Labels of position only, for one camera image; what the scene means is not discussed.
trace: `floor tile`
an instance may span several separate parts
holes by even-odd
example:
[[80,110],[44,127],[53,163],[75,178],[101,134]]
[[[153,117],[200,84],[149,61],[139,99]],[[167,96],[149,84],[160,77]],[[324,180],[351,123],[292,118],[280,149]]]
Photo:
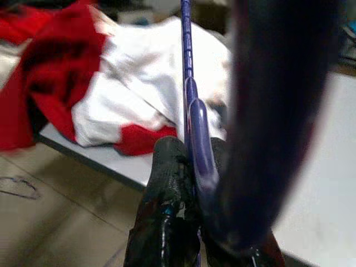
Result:
[[6,155],[24,171],[84,207],[92,206],[91,194],[109,177],[44,144],[15,155]]
[[105,267],[123,267],[123,262],[125,261],[127,241],[122,247],[120,247],[106,262]]
[[204,242],[200,242],[201,267],[208,267]]
[[142,193],[108,179],[94,192],[92,199],[95,201],[88,209],[128,234],[134,226],[141,198]]
[[24,177],[38,200],[0,193],[0,266],[104,266],[127,237],[0,157],[0,177]]

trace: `red fabric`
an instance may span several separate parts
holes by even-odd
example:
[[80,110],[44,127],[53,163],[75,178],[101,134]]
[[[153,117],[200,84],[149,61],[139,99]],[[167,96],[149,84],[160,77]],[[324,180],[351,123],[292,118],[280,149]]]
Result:
[[174,127],[163,127],[159,131],[150,131],[138,125],[129,125],[121,129],[121,142],[114,148],[129,156],[152,153],[156,141],[164,136],[177,136]]
[[0,39],[20,45],[45,26],[53,12],[19,6],[15,13],[0,12]]
[[99,69],[104,40],[82,3],[55,15],[28,45],[0,93],[0,150],[33,145],[29,98],[61,134],[75,140],[71,108]]

